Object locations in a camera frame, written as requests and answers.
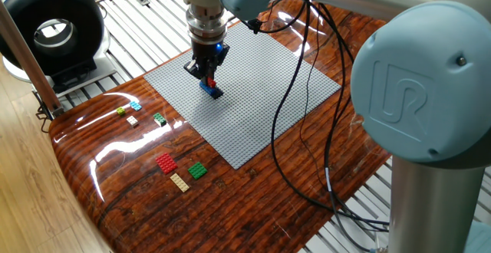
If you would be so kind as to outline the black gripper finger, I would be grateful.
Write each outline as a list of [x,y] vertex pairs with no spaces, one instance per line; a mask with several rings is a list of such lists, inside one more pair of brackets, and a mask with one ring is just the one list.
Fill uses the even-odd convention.
[[222,65],[228,52],[229,46],[225,42],[218,43],[212,47],[212,55],[208,60],[207,77],[214,78],[217,67]]
[[196,60],[191,60],[185,63],[183,68],[196,79],[199,79],[202,83],[207,84],[208,71],[205,66],[200,65],[196,62]]

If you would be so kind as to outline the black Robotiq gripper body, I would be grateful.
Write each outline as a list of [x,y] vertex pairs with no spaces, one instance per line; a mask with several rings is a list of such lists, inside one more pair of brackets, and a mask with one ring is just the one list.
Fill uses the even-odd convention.
[[208,60],[212,55],[212,47],[218,43],[213,44],[203,44],[198,41],[192,41],[192,49],[193,49],[193,60],[196,60],[202,66],[205,66],[208,69]]

